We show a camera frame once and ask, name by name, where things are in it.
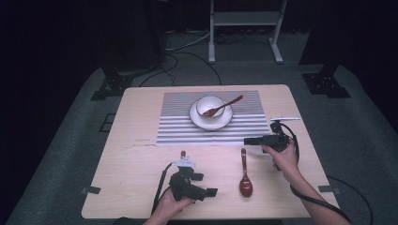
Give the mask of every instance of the forearm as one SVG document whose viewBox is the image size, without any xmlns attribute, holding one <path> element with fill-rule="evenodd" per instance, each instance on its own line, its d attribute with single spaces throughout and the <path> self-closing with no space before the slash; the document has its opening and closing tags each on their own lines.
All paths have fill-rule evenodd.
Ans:
<svg viewBox="0 0 398 225">
<path fill-rule="evenodd" d="M 143 225 L 165 225 L 167 224 L 167 221 L 162 221 L 157 216 L 152 216 L 150 217 Z"/>
<path fill-rule="evenodd" d="M 325 199 L 304 179 L 301 174 L 289 182 L 291 186 L 301 195 L 325 202 Z M 323 205 L 319 205 L 314 202 L 308 202 L 302 199 L 301 201 L 310 214 L 311 218 L 313 218 L 315 224 L 350 224 L 344 217 Z"/>
</svg>

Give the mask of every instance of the person's left hand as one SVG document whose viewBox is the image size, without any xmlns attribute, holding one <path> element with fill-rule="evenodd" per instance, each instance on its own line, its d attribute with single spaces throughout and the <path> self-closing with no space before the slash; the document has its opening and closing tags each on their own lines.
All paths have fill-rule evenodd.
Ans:
<svg viewBox="0 0 398 225">
<path fill-rule="evenodd" d="M 159 200 L 155 212 L 147 220 L 145 225 L 160 225 L 166 224 L 170 219 L 175 217 L 178 213 L 190 205 L 195 203 L 195 200 L 182 197 L 180 201 L 176 201 L 173 196 L 173 191 L 169 188 Z"/>
</svg>

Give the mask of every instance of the wooden spoon handle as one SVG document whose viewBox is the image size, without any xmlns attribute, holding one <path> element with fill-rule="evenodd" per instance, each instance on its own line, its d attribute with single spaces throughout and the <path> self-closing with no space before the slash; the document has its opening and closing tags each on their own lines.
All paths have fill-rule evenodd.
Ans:
<svg viewBox="0 0 398 225">
<path fill-rule="evenodd" d="M 243 172 L 246 174 L 247 169 L 246 169 L 246 149 L 245 148 L 241 149 L 241 155 L 242 155 Z"/>
<path fill-rule="evenodd" d="M 219 108 L 217 108 L 217 109 L 219 110 L 219 109 L 221 109 L 221 108 L 223 108 L 223 107 L 225 107 L 225 106 L 232 105 L 232 104 L 234 104 L 234 103 L 236 103 L 237 101 L 240 101 L 240 100 L 242 100 L 242 99 L 243 99 L 243 96 L 239 96 L 239 97 L 233 99 L 232 101 L 230 101 L 230 102 L 228 102 L 228 103 L 225 103 L 225 104 L 221 105 L 221 106 L 220 106 Z"/>
</svg>

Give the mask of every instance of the wooden spoon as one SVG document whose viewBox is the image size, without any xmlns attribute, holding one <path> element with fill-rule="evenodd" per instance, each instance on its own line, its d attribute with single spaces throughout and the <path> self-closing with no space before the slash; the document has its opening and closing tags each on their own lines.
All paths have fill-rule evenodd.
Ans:
<svg viewBox="0 0 398 225">
<path fill-rule="evenodd" d="M 239 188 L 240 193 L 244 197 L 250 197 L 253 194 L 253 185 L 252 182 L 249 180 L 247 169 L 246 169 L 246 149 L 242 148 L 242 163 L 243 163 L 243 178 L 240 181 Z"/>
<path fill-rule="evenodd" d="M 206 112 L 203 112 L 202 115 L 207 116 L 207 117 L 213 117 L 213 115 L 216 114 L 220 109 L 224 108 L 225 106 L 229 106 L 229 105 L 232 105 L 234 103 L 237 103 L 238 101 L 240 101 L 242 99 L 243 99 L 243 96 L 239 96 L 239 97 L 233 99 L 232 101 L 221 105 L 218 108 L 210 109 L 210 110 L 208 110 Z"/>
</svg>

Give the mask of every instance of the gray tape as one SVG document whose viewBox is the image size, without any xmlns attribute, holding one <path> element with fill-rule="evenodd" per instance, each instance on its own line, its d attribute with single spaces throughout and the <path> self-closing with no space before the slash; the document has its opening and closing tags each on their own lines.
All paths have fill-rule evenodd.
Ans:
<svg viewBox="0 0 398 225">
<path fill-rule="evenodd" d="M 335 195 L 342 194 L 342 191 L 338 188 L 333 188 L 331 186 L 318 186 L 318 189 L 321 193 L 323 192 L 333 192 Z"/>
<path fill-rule="evenodd" d="M 83 189 L 80 193 L 85 194 L 85 195 L 87 193 L 99 194 L 100 188 L 99 187 L 83 187 Z"/>
</svg>

